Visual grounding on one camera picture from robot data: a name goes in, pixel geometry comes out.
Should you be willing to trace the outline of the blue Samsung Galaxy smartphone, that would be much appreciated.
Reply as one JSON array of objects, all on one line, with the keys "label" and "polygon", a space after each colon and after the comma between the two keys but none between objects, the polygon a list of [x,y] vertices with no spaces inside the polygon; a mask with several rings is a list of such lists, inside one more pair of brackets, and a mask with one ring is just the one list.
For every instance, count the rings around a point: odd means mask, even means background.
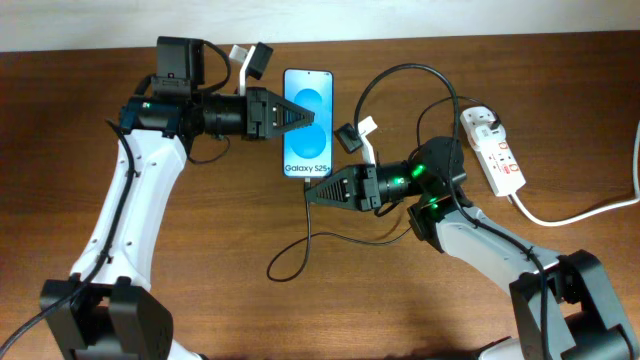
[{"label": "blue Samsung Galaxy smartphone", "polygon": [[284,71],[284,96],[314,113],[313,122],[283,139],[283,174],[289,178],[322,178],[333,170],[334,75],[327,70]]}]

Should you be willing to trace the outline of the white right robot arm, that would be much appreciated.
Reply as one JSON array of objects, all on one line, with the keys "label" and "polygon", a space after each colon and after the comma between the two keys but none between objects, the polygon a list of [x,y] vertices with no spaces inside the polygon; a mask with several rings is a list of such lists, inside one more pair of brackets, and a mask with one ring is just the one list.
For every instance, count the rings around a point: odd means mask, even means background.
[{"label": "white right robot arm", "polygon": [[518,335],[472,359],[636,359],[639,341],[602,263],[536,246],[491,221],[461,189],[460,142],[435,137],[405,161],[349,165],[305,191],[312,204],[379,210],[408,197],[415,236],[464,261],[510,296]]}]

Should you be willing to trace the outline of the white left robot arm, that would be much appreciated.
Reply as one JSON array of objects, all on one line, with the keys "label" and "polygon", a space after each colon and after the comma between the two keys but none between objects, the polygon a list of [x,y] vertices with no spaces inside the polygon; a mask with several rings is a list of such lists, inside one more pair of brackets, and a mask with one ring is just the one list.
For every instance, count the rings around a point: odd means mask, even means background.
[{"label": "white left robot arm", "polygon": [[98,222],[69,277],[47,281],[40,296],[66,359],[192,358],[150,289],[159,228],[194,140],[270,139],[313,122],[311,111],[265,88],[240,83],[225,95],[207,85],[208,46],[159,37],[156,71],[119,112],[117,164]]}]

